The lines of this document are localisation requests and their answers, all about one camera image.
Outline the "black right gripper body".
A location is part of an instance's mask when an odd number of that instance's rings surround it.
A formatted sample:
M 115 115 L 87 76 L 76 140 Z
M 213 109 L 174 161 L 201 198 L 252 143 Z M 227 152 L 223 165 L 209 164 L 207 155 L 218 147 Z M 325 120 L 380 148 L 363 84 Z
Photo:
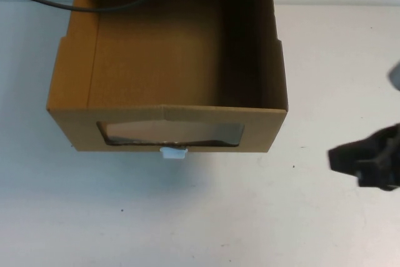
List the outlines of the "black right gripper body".
M 399 188 L 399 124 L 377 134 L 377 151 L 372 162 L 374 185 L 383 191 Z

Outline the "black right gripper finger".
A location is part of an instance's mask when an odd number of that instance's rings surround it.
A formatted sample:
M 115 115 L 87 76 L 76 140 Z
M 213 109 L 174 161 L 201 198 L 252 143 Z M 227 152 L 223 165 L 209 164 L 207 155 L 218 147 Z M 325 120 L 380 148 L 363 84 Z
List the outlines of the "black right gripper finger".
M 367 137 L 358 141 L 341 144 L 330 149 L 328 158 L 336 161 L 372 160 L 378 155 L 379 140 Z
M 357 179 L 359 186 L 379 186 L 379 172 L 368 161 L 331 161 L 333 171 Z

